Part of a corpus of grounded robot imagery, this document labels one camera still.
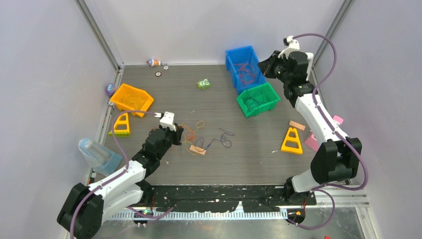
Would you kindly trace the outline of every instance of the blue plastic bin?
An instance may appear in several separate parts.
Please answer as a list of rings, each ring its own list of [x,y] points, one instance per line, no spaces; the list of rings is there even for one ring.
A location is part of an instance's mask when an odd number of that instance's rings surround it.
[[[233,87],[240,95],[244,90],[250,89],[266,82],[261,70],[258,68],[258,57],[252,46],[245,46],[226,53],[225,65],[233,80]]]

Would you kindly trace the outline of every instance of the yellow plastic stand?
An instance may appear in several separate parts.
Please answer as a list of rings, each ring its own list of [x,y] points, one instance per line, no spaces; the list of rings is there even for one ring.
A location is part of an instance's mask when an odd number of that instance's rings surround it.
[[[126,129],[117,129],[119,126],[124,125],[126,126]],[[114,128],[114,134],[117,137],[128,137],[130,136],[130,128],[129,128],[129,114],[124,113],[119,116],[116,123],[113,126]],[[108,132],[110,136],[113,136],[113,133],[110,131]]]
[[[298,145],[297,148],[286,146],[287,142],[295,143]],[[303,154],[301,140],[299,139],[298,130],[295,128],[289,128],[287,131],[287,135],[284,138],[283,144],[281,145],[281,151],[288,152],[288,153],[295,153],[295,154]]]

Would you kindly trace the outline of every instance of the white robotic arm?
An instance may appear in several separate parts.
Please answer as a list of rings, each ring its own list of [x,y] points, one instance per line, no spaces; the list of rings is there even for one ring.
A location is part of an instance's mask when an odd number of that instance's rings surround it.
[[[284,190],[285,195],[289,197],[309,192],[321,184],[356,176],[359,161],[338,135],[346,139],[359,153],[362,145],[359,139],[349,138],[335,124],[318,94],[315,95],[316,102],[314,101],[315,87],[309,82],[313,54],[301,52],[298,41],[292,36],[285,38],[284,44],[286,48],[283,51],[274,51],[270,58],[258,63],[258,67],[265,77],[283,82],[284,96],[305,118],[319,143],[319,150],[311,162],[310,169],[286,180]],[[328,118],[328,122],[317,106]]]
[[[156,113],[155,116],[160,118],[159,127],[149,132],[141,150],[127,166],[101,181],[88,186],[79,183],[72,188],[57,222],[70,231],[74,219],[77,238],[91,238],[105,220],[122,208],[150,202],[152,187],[144,179],[160,166],[161,158],[172,145],[181,145],[183,133],[183,128],[174,123],[174,113]],[[88,199],[83,202],[82,199],[87,196]],[[80,204],[80,211],[74,217],[75,209]]]

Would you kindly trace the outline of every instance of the orange plastic bin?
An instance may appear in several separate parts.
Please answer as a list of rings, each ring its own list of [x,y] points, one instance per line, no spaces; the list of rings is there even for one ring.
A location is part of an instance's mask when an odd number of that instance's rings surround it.
[[[154,98],[144,90],[128,84],[121,84],[110,101],[121,111],[148,111],[154,102]],[[132,112],[132,115],[144,117],[145,114]]]

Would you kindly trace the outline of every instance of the green toy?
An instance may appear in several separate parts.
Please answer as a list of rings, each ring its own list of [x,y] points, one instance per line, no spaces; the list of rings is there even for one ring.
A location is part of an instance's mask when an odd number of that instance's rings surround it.
[[[203,79],[202,81],[198,81],[197,82],[198,88],[203,90],[205,88],[208,88],[211,86],[211,83],[209,82],[208,79]]]

